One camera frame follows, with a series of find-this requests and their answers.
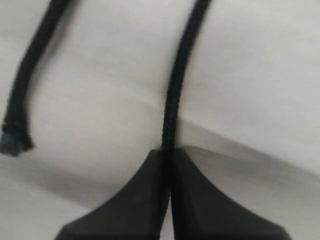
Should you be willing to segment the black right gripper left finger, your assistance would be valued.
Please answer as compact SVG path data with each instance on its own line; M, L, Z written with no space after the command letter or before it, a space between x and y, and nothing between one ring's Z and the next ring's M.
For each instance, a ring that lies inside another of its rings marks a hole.
M63 226L57 240L158 240L170 188L160 150L151 150L130 181L107 202Z

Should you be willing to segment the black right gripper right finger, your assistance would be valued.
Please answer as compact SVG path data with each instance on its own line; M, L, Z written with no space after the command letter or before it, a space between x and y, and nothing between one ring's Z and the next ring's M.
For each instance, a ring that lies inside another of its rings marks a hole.
M171 161L171 209L176 240L289 240L280 225L215 187L182 148Z

